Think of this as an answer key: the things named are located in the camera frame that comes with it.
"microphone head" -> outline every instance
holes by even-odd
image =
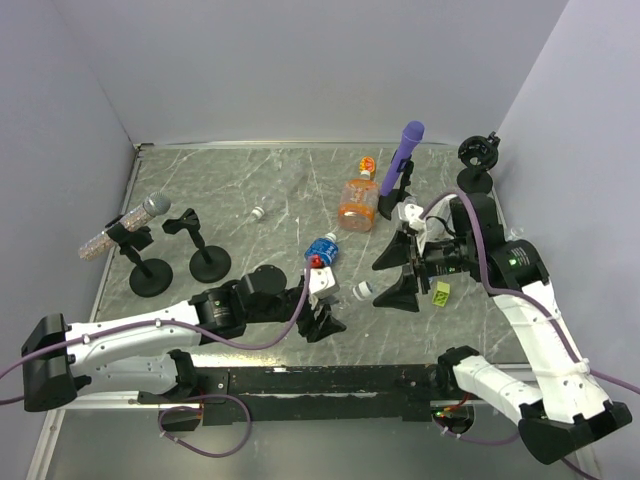
[[[424,135],[424,125],[422,122],[418,122],[417,120],[413,120],[409,122],[404,130],[402,131],[402,136],[407,140],[411,140],[412,142],[420,143],[422,141],[422,136]]]
[[[152,217],[158,215],[164,215],[171,208],[171,200],[164,193],[153,192],[147,198],[144,199],[142,204],[145,211]]]

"yellow sponge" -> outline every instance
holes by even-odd
[[[449,299],[451,285],[444,282],[436,282],[436,288],[433,290],[433,304],[438,307],[444,307]]]

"blue bottle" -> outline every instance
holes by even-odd
[[[304,258],[313,258],[312,267],[328,267],[338,256],[338,245],[336,245],[336,235],[334,233],[327,233],[324,237],[316,239],[311,244],[309,249],[305,252]]]

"purple microphone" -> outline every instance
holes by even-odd
[[[424,125],[416,120],[409,122],[402,131],[402,138],[400,139],[400,146],[396,150],[393,160],[391,160],[391,166],[387,172],[387,176],[384,177],[382,186],[380,187],[380,196],[386,197],[391,193],[391,190],[398,181],[398,177],[404,170],[404,163],[411,156],[413,149],[418,146],[422,141],[422,135],[424,135]]]

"silver microphone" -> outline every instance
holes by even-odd
[[[169,208],[171,208],[171,200],[160,192],[154,192],[145,198],[142,205],[131,210],[118,220],[118,222],[128,231],[135,232],[158,215],[167,213]],[[116,242],[111,240],[107,232],[103,230],[99,235],[96,235],[81,246],[78,249],[78,255],[80,255],[80,258],[83,260],[93,260],[115,245]]]

